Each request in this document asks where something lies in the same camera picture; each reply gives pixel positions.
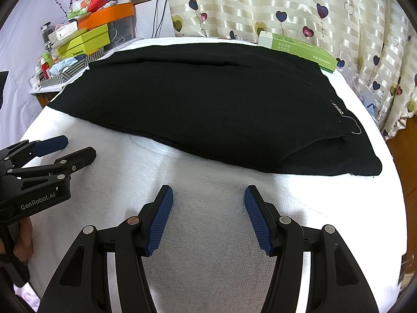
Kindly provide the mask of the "person's left hand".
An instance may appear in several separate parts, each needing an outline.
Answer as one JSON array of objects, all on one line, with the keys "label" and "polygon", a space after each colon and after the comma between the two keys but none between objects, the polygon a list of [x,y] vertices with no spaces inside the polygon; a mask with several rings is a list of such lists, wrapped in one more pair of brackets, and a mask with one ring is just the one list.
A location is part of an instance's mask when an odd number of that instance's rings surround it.
[{"label": "person's left hand", "polygon": [[33,225],[30,218],[20,220],[20,234],[14,247],[14,255],[20,261],[28,261],[33,255]]}]

